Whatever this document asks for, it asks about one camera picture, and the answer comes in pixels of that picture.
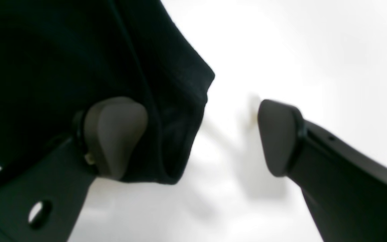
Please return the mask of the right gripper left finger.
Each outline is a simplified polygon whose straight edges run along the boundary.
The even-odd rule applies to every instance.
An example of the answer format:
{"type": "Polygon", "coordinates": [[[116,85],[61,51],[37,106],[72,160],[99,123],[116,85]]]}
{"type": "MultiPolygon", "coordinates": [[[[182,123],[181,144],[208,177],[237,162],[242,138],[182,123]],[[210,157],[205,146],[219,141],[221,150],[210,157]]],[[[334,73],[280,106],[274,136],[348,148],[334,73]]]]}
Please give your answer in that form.
{"type": "Polygon", "coordinates": [[[148,123],[127,97],[92,105],[24,163],[0,169],[0,242],[66,242],[96,177],[120,180],[148,123]]]}

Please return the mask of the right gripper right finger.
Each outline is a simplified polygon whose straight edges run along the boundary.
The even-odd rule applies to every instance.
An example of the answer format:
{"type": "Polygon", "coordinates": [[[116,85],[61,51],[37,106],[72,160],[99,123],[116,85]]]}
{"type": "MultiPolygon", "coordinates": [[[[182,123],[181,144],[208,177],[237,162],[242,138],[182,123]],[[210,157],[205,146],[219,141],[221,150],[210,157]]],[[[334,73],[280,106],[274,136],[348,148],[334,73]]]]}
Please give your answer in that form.
{"type": "Polygon", "coordinates": [[[324,242],[387,242],[387,167],[295,106],[263,100],[258,126],[270,173],[300,187],[324,242]]]}

